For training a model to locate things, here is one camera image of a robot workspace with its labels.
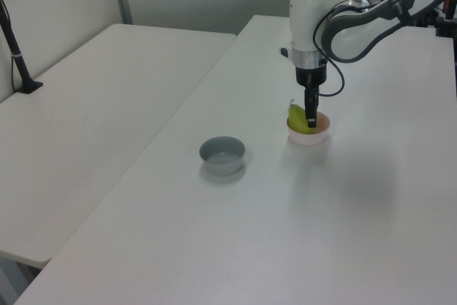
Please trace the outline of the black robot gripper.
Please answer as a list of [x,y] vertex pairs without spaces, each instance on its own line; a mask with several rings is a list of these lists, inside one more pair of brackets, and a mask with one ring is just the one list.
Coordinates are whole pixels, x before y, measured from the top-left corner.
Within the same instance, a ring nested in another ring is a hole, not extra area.
[[326,65],[315,69],[295,67],[296,81],[303,89],[303,107],[306,110],[306,120],[309,128],[317,127],[318,87],[326,79]]

